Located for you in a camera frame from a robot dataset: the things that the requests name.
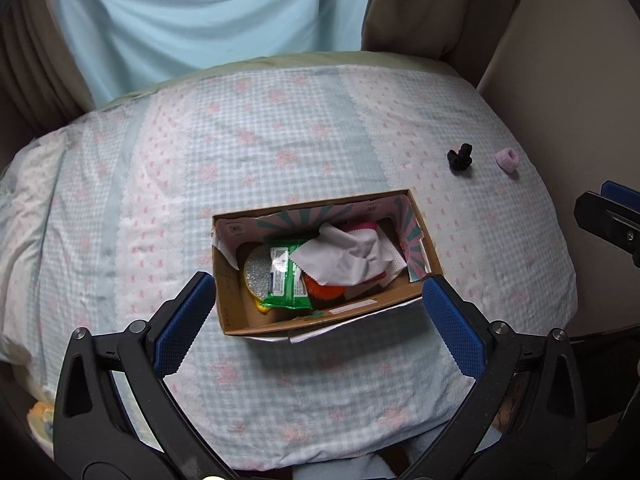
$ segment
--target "green packet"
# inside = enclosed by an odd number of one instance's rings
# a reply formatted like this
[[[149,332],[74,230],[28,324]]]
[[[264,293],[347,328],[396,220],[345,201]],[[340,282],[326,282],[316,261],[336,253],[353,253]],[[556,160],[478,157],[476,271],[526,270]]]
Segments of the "green packet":
[[[306,293],[302,272],[290,255],[308,240],[273,240],[268,242],[271,254],[269,293],[262,306],[299,310],[312,308]]]

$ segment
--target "cardboard box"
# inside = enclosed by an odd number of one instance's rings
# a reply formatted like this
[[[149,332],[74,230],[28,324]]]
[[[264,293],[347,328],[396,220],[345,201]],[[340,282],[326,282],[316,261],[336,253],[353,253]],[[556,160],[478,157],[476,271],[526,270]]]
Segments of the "cardboard box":
[[[273,308],[259,312],[244,286],[242,264],[249,252],[270,239],[316,231],[325,222],[377,221],[408,267],[385,290],[365,292],[350,301],[328,304],[300,316],[300,311]],[[227,335],[278,336],[308,333],[335,326],[418,298],[422,280],[442,268],[426,225],[410,190],[308,202],[260,210],[215,215],[212,228],[213,267],[218,297],[218,320]]]

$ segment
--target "screw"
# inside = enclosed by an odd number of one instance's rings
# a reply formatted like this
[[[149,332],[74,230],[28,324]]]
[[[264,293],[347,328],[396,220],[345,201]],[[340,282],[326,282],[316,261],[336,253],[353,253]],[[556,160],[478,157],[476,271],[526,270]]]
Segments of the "screw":
[[[146,328],[146,321],[144,319],[137,319],[132,321],[129,325],[129,331],[134,334],[139,334]]]
[[[561,328],[553,329],[551,335],[558,341],[564,341],[566,339],[566,333]]]
[[[82,339],[84,336],[86,336],[86,328],[83,326],[76,328],[71,334],[73,339]]]
[[[491,323],[491,329],[497,334],[506,334],[509,331],[509,325],[503,321],[494,321]]]

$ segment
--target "brown curtain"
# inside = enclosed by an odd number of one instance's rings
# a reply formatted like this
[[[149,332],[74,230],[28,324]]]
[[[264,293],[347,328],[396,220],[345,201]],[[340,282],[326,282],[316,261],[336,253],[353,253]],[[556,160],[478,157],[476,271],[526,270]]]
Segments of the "brown curtain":
[[[477,85],[516,0],[369,0],[362,49],[441,59]]]
[[[3,108],[20,115],[31,137],[57,130],[94,108],[50,0],[15,0],[1,18],[0,94],[13,105]],[[4,137],[6,124],[2,130]]]

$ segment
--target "pink scrunchie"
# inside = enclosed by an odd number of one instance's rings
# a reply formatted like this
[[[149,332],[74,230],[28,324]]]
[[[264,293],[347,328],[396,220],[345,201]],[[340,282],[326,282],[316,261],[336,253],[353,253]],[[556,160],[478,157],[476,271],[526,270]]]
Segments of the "pink scrunchie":
[[[495,154],[495,161],[501,170],[506,173],[513,173],[520,163],[520,155],[513,148],[504,148]]]

